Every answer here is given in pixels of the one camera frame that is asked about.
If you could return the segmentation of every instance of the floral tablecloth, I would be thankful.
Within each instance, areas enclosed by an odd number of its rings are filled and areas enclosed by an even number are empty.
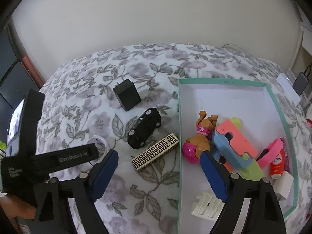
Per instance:
[[[97,52],[63,64],[45,83],[37,154],[86,144],[104,137],[119,154],[119,166],[96,208],[110,233],[177,232],[179,154],[173,150],[138,173],[130,160],[169,133],[179,134],[179,78],[219,77],[255,80],[271,86],[293,135],[299,174],[298,205],[286,219],[288,233],[298,233],[312,196],[311,135],[301,107],[295,107],[276,82],[280,67],[236,51],[197,44],[144,44]],[[125,112],[112,89],[122,79],[135,83],[142,102]],[[126,134],[147,108],[156,107],[162,126],[143,149],[134,150]],[[71,179],[91,169],[85,163],[52,174]],[[84,233],[70,201],[78,233]]]

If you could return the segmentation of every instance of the black cord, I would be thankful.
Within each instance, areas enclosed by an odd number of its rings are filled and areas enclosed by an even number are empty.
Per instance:
[[[304,74],[305,74],[305,76],[308,78],[309,76],[310,76],[310,73],[311,73],[311,69],[312,69],[312,63],[305,69],[305,71],[304,71]]]

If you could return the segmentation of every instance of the pink tape roll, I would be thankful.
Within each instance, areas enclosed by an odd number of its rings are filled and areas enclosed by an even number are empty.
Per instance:
[[[190,143],[184,143],[182,153],[190,163],[199,163],[200,160],[195,156],[196,146]]]
[[[261,169],[269,165],[278,155],[278,153],[280,153],[281,149],[283,148],[283,142],[280,138],[276,138],[266,148],[269,150],[269,152],[257,161]]]

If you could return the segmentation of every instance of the metal screw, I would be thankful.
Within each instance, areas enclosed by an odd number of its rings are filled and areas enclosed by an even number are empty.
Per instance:
[[[49,179],[48,183],[53,184],[53,183],[55,183],[57,180],[58,180],[57,177],[53,177],[53,178]]]
[[[233,179],[238,179],[238,178],[239,178],[239,175],[238,175],[237,173],[232,173],[232,174],[231,174],[231,177],[232,177]]]
[[[270,182],[270,180],[267,177],[263,177],[262,180],[263,180],[264,183],[269,183]]]
[[[88,173],[80,173],[79,178],[86,178]]]

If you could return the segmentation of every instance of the toy car wheel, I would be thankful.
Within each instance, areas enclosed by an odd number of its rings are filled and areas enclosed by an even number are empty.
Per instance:
[[[161,123],[160,122],[157,122],[156,124],[155,124],[155,127],[156,128],[158,128],[158,127],[160,127],[161,126]]]

